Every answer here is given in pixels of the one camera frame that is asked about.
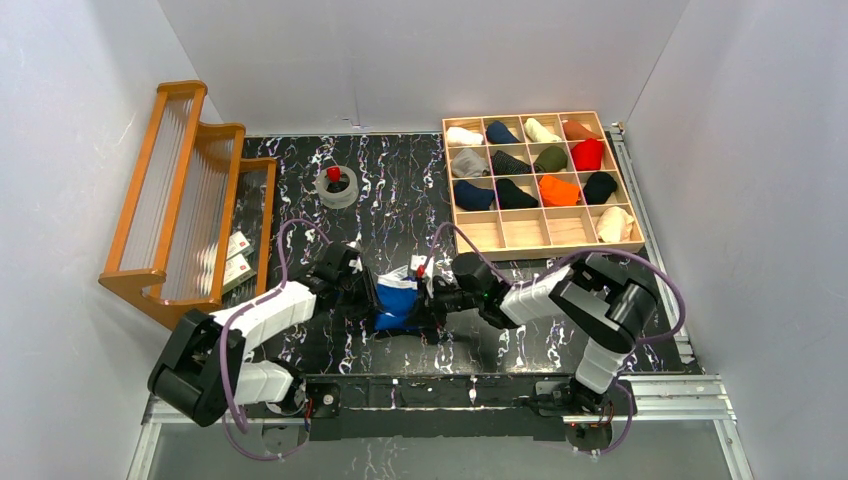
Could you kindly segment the blue underwear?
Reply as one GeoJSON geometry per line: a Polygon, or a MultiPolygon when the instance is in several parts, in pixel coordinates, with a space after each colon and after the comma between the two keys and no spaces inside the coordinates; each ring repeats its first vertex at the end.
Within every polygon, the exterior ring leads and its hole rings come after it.
{"type": "Polygon", "coordinates": [[[380,307],[374,328],[377,331],[412,330],[413,326],[407,321],[418,298],[418,285],[410,276],[409,268],[403,266],[379,275],[376,293],[380,307]]]}

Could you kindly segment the orange underwear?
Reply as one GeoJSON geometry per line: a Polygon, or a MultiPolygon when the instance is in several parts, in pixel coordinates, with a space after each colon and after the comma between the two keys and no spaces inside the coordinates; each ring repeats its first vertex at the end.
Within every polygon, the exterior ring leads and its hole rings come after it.
{"type": "Polygon", "coordinates": [[[545,207],[572,207],[580,201],[578,185],[561,180],[553,175],[543,175],[539,182],[539,194],[545,207]]]}

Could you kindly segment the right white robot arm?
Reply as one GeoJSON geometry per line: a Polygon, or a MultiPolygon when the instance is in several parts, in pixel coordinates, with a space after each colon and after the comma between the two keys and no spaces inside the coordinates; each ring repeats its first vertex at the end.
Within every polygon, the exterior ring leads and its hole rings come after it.
{"type": "Polygon", "coordinates": [[[658,293],[650,280],[610,260],[612,250],[576,253],[546,276],[508,283],[473,252],[452,262],[453,281],[418,277],[409,324],[438,328],[450,313],[474,310],[489,325],[517,329],[532,321],[565,317],[588,337],[570,382],[573,396],[598,402],[653,317],[658,293]]]}

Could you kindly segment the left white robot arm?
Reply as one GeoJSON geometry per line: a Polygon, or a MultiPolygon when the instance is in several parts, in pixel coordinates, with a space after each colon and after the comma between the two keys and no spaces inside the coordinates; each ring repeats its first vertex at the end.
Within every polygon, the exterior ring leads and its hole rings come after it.
{"type": "Polygon", "coordinates": [[[250,362],[248,354],[316,316],[369,316],[376,306],[373,276],[360,252],[333,242],[301,274],[252,300],[183,314],[153,367],[148,390],[201,427],[225,414],[242,421],[247,405],[289,398],[297,376],[283,361],[250,362]]]}

